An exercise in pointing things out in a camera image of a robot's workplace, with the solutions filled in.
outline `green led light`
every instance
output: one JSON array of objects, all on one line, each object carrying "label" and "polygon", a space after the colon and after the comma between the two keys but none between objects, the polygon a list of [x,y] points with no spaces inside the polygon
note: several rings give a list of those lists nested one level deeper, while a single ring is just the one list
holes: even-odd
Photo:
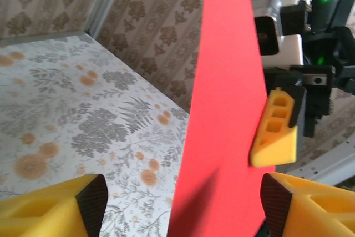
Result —
[{"label": "green led light", "polygon": [[323,65],[323,63],[324,63],[324,56],[321,56],[321,57],[318,59],[317,65]]}]

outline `red paper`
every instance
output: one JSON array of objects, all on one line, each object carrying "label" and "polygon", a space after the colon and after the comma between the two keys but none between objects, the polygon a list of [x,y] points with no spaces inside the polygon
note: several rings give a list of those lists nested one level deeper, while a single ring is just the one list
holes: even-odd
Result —
[{"label": "red paper", "polygon": [[252,237],[265,215],[249,150],[267,99],[250,0],[204,0],[169,237]]}]

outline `orange flower pattern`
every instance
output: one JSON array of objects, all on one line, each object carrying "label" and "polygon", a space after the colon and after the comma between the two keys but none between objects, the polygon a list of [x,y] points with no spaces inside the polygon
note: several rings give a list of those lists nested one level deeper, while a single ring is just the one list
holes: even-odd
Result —
[{"label": "orange flower pattern", "polygon": [[144,208],[164,236],[188,114],[86,35],[0,52],[0,186],[18,194],[102,173],[104,234],[121,227],[117,206],[122,234],[147,235]]},{"label": "orange flower pattern", "polygon": [[145,185],[148,186],[156,186],[156,183],[158,182],[158,177],[150,169],[143,170],[140,174],[140,179]]},{"label": "orange flower pattern", "polygon": [[156,171],[156,170],[159,169],[159,167],[160,167],[160,164],[159,164],[158,161],[156,161],[156,159],[151,159],[151,160],[149,161],[149,168],[150,168],[151,170]]},{"label": "orange flower pattern", "polygon": [[142,152],[137,152],[136,155],[138,160],[143,160],[144,159],[144,154]]},{"label": "orange flower pattern", "polygon": [[166,198],[166,202],[169,204],[169,205],[172,205],[173,204],[173,199],[171,197],[167,197]]},{"label": "orange flower pattern", "polygon": [[37,154],[24,155],[13,164],[16,175],[28,180],[41,178],[47,172],[47,168],[47,162]]},{"label": "orange flower pattern", "polygon": [[59,145],[56,143],[44,143],[39,147],[39,154],[44,158],[52,158],[59,152]]}]

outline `floral tablecloth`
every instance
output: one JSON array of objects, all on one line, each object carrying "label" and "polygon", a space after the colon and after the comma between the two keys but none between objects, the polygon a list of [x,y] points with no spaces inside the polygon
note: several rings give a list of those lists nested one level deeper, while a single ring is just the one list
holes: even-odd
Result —
[{"label": "floral tablecloth", "polygon": [[0,197],[102,173],[101,236],[165,236],[188,114],[86,34],[0,48]]}]

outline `black rubber pad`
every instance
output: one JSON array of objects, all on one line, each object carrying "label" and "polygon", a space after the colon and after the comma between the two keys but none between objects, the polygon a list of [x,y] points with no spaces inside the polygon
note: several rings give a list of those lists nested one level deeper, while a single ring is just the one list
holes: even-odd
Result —
[{"label": "black rubber pad", "polygon": [[89,237],[98,237],[108,200],[104,175],[98,174],[76,197]]},{"label": "black rubber pad", "polygon": [[260,197],[271,236],[282,237],[292,193],[266,173],[262,177]]}]

